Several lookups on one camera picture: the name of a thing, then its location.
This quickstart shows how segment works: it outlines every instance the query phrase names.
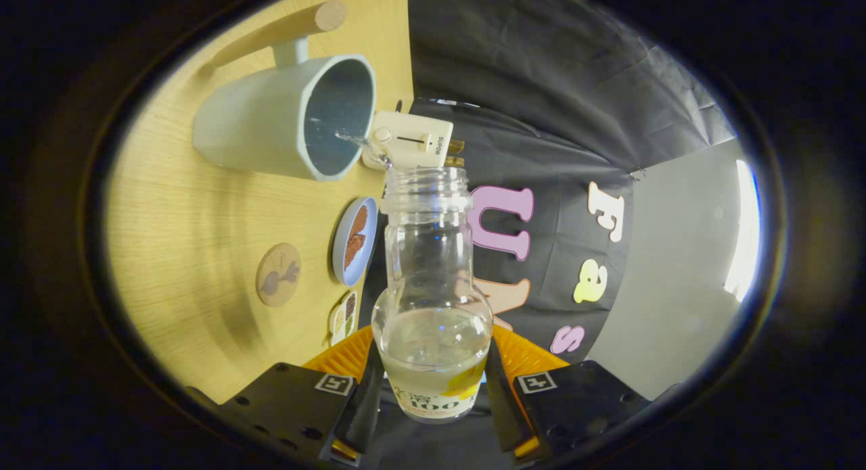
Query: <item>bottle neck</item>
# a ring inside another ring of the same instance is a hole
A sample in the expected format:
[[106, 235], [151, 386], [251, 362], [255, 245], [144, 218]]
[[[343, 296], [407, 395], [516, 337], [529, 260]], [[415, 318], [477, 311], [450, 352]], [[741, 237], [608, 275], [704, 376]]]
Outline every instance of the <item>bottle neck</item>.
[[383, 211], [388, 214], [388, 283], [456, 288], [472, 283], [472, 196], [458, 168], [389, 171]]

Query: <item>mug handle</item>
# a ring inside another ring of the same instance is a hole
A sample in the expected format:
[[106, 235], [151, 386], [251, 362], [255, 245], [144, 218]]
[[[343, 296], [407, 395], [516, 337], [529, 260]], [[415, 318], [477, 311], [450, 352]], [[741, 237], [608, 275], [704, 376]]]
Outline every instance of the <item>mug handle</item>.
[[273, 47], [277, 67], [293, 66], [307, 58], [306, 36], [337, 29], [345, 20], [346, 5], [342, 1], [326, 1], [295, 11], [226, 45], [205, 67], [214, 70], [265, 47]]

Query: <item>gray wall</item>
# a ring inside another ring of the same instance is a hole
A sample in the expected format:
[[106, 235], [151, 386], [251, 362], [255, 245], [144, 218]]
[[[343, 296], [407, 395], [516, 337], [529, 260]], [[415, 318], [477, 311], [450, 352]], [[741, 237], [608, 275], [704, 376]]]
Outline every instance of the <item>gray wall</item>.
[[587, 355], [647, 399], [723, 340], [739, 302], [723, 290], [739, 220], [738, 140], [640, 171], [622, 286]]

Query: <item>blue bowl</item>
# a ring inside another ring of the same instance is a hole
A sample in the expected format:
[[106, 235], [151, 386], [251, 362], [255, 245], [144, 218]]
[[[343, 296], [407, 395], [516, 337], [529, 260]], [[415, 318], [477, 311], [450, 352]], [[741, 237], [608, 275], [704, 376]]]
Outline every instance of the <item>blue bowl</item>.
[[[346, 243], [349, 242], [349, 233], [352, 232], [352, 223], [355, 223], [355, 217], [358, 216], [358, 211], [362, 206], [367, 207], [367, 222], [364, 224], [364, 229], [359, 232], [360, 235], [366, 236], [364, 246], [355, 254], [352, 263], [346, 269], [343, 268], [344, 260], [346, 259]], [[334, 235], [334, 248], [331, 254], [331, 267], [334, 270], [334, 275], [341, 283], [352, 287], [358, 283], [358, 279], [364, 274], [367, 268], [367, 261], [370, 260], [370, 254], [373, 251], [373, 242], [376, 239], [376, 220], [378, 217], [378, 208], [376, 207], [376, 199], [371, 196], [366, 198], [358, 198], [349, 208], [346, 208], [346, 213], [343, 213], [343, 218], [340, 219], [340, 224], [337, 226], [337, 233]]]

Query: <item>pink letter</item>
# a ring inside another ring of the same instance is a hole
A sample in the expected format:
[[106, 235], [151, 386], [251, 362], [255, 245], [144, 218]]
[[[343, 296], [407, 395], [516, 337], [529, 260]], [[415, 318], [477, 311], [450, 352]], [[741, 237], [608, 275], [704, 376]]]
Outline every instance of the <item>pink letter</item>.
[[529, 221], [535, 206], [532, 189], [524, 187], [514, 191], [504, 187], [481, 186], [472, 192], [472, 198], [476, 205], [468, 213], [467, 220], [472, 227], [473, 243], [484, 248], [511, 252], [517, 256], [517, 260], [526, 260], [526, 255], [529, 255], [529, 232], [521, 230], [514, 236], [488, 232], [482, 228], [482, 214], [486, 209], [494, 208], [519, 214], [520, 220]]
[[553, 336], [553, 343], [550, 344], [551, 353], [559, 354], [564, 351], [575, 351], [580, 346], [580, 342], [584, 339], [583, 326], [566, 325], [560, 328]]

